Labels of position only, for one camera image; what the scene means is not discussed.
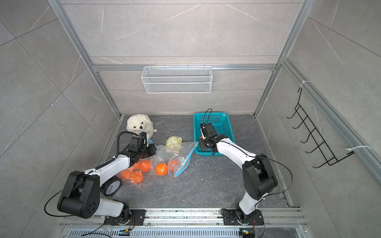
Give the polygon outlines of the clear zip bag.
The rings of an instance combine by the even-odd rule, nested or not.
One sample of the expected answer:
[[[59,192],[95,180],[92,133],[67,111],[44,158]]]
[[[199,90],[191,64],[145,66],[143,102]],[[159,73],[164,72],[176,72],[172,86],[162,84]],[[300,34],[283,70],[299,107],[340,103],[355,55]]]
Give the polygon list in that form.
[[[168,165],[170,160],[177,160],[178,164],[174,166],[174,171],[168,173],[164,176],[178,177],[183,173],[188,165],[190,164],[190,159],[198,147],[197,142],[182,142],[181,149],[167,149],[165,145],[159,145],[156,147],[156,154],[150,157],[151,170],[150,174],[156,176],[155,167],[160,163],[165,163]]]
[[[150,157],[156,154],[156,145],[149,144],[144,150],[137,153],[129,149],[129,145],[119,153],[118,158],[122,155],[130,157],[130,165],[127,169],[122,170],[117,174],[123,182],[140,185],[147,177],[151,170]]]

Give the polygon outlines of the orange one bag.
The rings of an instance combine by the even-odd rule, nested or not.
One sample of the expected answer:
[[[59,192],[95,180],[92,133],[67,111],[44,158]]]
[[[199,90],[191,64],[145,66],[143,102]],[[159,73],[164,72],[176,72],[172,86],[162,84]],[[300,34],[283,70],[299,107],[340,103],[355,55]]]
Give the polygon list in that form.
[[[158,176],[164,176],[168,173],[168,166],[165,163],[160,163],[155,167],[155,173]]]

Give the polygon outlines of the orange two bag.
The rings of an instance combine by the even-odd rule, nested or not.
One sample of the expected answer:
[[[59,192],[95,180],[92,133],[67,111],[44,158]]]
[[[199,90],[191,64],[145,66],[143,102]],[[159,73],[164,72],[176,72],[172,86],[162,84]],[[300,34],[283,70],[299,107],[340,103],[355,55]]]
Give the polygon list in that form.
[[[175,165],[177,165],[178,164],[178,161],[177,160],[170,160],[169,162],[168,162],[168,170],[170,171],[170,172],[173,172],[174,171],[174,166]]]

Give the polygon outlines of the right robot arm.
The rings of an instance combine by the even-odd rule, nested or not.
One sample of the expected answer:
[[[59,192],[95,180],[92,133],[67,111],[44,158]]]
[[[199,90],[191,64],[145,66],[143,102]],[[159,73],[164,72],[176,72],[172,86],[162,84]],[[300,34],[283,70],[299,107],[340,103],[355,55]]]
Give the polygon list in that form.
[[[200,124],[201,138],[198,143],[201,149],[210,149],[220,153],[237,164],[243,173],[245,194],[235,209],[220,210],[225,226],[248,226],[265,224],[259,204],[268,196],[284,193],[290,185],[281,192],[273,192],[278,186],[278,180],[271,162],[276,162],[266,155],[256,155],[235,144],[224,134],[218,134],[211,123]]]

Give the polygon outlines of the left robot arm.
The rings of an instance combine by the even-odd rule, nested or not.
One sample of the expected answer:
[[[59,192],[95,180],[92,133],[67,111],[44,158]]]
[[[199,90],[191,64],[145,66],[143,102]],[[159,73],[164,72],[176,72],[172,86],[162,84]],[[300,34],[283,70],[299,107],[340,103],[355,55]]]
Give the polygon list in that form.
[[[132,168],[140,159],[156,154],[145,132],[131,133],[130,143],[123,149],[116,147],[116,154],[108,161],[86,171],[69,174],[64,188],[57,192],[57,210],[61,217],[88,219],[105,217],[106,224],[125,225],[133,223],[133,215],[127,203],[110,200],[122,185],[117,175]]]

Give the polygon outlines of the orange in left bag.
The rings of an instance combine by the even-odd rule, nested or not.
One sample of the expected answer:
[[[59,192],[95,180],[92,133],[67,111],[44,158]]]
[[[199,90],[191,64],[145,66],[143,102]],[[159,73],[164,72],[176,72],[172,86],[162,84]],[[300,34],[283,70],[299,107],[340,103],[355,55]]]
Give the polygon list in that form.
[[[140,163],[140,171],[143,173],[150,172],[151,166],[150,166],[150,160],[143,160]]]

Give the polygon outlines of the teal plastic basket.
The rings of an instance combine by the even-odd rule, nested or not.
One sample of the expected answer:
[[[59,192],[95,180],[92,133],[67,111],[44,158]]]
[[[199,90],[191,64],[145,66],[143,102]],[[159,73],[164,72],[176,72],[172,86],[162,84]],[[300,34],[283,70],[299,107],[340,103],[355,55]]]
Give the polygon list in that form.
[[[230,118],[226,113],[209,112],[194,114],[193,135],[194,141],[201,143],[196,147],[195,152],[202,157],[222,156],[222,154],[214,152],[208,147],[208,145],[212,145],[211,142],[203,143],[204,139],[216,141],[222,138],[221,135],[224,135],[235,143]]]

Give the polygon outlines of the white plush dog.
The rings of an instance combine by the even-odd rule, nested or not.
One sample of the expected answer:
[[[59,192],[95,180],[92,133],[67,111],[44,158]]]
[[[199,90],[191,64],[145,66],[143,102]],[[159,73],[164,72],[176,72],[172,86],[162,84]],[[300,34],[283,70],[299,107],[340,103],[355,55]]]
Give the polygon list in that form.
[[[153,122],[148,115],[144,114],[136,114],[130,116],[127,120],[126,129],[127,131],[133,132],[135,134],[141,134],[142,132],[145,132],[149,139],[153,137],[155,132]]]

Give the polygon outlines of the yellow tissue packet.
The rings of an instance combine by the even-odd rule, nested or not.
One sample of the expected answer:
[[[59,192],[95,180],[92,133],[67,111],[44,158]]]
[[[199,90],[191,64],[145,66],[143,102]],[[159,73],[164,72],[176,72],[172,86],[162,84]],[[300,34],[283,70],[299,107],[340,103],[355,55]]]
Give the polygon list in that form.
[[[179,136],[171,136],[166,140],[167,149],[181,149],[183,139]]]

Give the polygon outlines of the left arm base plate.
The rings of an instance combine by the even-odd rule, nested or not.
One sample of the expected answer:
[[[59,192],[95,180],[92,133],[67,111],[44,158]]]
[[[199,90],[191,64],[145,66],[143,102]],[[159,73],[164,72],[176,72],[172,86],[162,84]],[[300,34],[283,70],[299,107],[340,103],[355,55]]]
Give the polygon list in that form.
[[[112,226],[142,226],[145,220],[146,210],[134,209],[123,211],[119,217],[106,217],[104,224]]]

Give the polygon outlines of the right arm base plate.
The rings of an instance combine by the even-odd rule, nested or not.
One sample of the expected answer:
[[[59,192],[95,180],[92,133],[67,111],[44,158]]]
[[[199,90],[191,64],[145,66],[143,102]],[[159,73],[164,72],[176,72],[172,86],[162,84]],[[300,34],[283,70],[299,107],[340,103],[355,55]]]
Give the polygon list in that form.
[[[220,210],[220,214],[223,218],[223,222],[225,226],[248,226],[248,225],[264,225],[264,217],[262,212],[256,209],[249,215],[244,214],[239,209],[226,209],[222,208]]]

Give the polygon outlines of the aluminium rail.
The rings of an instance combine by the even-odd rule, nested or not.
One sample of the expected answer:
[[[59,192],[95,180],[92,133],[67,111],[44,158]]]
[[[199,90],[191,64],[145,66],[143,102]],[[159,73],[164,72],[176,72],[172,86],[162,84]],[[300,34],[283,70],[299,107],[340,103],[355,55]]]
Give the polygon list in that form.
[[[251,228],[223,218],[220,208],[146,208],[145,219],[138,228]],[[306,229],[307,222],[300,208],[261,208],[260,222],[255,228],[297,228]],[[69,228],[92,228],[102,225],[103,217],[90,219],[61,218],[55,225],[56,230]]]

